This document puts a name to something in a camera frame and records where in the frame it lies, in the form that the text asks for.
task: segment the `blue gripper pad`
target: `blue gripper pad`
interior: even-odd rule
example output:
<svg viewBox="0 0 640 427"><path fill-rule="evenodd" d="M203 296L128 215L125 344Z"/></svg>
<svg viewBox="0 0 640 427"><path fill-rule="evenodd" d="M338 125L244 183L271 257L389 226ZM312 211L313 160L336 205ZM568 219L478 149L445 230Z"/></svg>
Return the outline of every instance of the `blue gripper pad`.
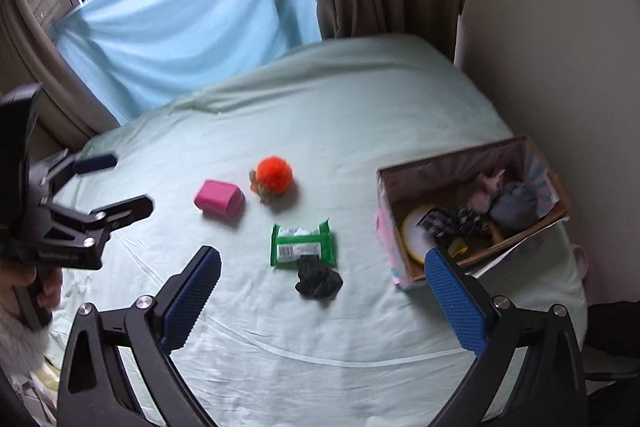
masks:
<svg viewBox="0 0 640 427"><path fill-rule="evenodd" d="M460 346L479 359L486 347L486 318L435 248L424 260L424 276Z"/></svg>
<svg viewBox="0 0 640 427"><path fill-rule="evenodd" d="M87 174L88 172L103 171L113 169L118 164L116 156L105 154L102 156L92 156L76 160L72 167L73 174Z"/></svg>
<svg viewBox="0 0 640 427"><path fill-rule="evenodd" d="M218 250L202 247L180 275L174 275L167 281L165 286L175 291L175 296L162 314L160 346L165 353L169 354L184 346L218 283L221 269L222 261Z"/></svg>

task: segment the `blue curtain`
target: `blue curtain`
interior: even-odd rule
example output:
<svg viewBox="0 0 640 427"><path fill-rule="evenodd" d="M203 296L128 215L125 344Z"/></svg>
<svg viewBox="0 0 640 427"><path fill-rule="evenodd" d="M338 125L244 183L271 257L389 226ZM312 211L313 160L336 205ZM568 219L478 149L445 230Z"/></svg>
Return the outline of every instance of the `blue curtain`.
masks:
<svg viewBox="0 0 640 427"><path fill-rule="evenodd" d="M88 0L56 48L120 123L318 41L316 0Z"/></svg>

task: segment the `black scrunchie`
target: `black scrunchie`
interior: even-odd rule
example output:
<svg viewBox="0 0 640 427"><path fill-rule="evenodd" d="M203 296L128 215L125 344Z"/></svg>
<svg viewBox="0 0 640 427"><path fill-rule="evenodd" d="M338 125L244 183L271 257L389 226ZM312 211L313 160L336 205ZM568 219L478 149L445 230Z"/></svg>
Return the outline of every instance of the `black scrunchie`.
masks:
<svg viewBox="0 0 640 427"><path fill-rule="evenodd" d="M326 299L337 293L342 287L342 277L337 271L328 267L314 266L310 262L298 261L298 290L305 297Z"/></svg>

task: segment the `metal screw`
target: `metal screw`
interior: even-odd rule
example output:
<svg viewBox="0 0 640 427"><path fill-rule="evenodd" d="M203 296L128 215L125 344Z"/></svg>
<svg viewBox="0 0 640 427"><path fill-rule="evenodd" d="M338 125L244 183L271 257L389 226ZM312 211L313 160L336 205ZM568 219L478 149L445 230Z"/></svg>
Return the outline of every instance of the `metal screw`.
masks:
<svg viewBox="0 0 640 427"><path fill-rule="evenodd" d="M566 317L567 311L566 311L566 308L562 306L562 304L556 304L554 306L554 313L558 317Z"/></svg>
<svg viewBox="0 0 640 427"><path fill-rule="evenodd" d="M146 310L154 303L154 298L151 295L143 295L142 297L138 297L136 301L136 307L141 310Z"/></svg>
<svg viewBox="0 0 640 427"><path fill-rule="evenodd" d="M494 306L499 310L506 310L511 306L511 301L507 297L498 295L494 297Z"/></svg>
<svg viewBox="0 0 640 427"><path fill-rule="evenodd" d="M80 307L78 308L78 313L80 315L88 315L89 313L91 313L93 309L94 307L91 306L91 303L85 302L84 304L80 304Z"/></svg>

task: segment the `plush toy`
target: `plush toy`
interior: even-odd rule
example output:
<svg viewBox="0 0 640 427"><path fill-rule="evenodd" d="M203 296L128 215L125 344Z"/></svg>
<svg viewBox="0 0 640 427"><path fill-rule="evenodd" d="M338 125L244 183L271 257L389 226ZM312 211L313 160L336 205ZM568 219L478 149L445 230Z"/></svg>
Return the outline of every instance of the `plush toy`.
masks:
<svg viewBox="0 0 640 427"><path fill-rule="evenodd" d="M526 182L505 182L501 169L491 176L480 173L472 185L468 208L488 214L505 232L522 232L538 221L538 193Z"/></svg>
<svg viewBox="0 0 640 427"><path fill-rule="evenodd" d="M249 180L251 190L260 196L260 203L269 204L274 196L286 192L291 186L293 172L282 158L270 156L249 172Z"/></svg>

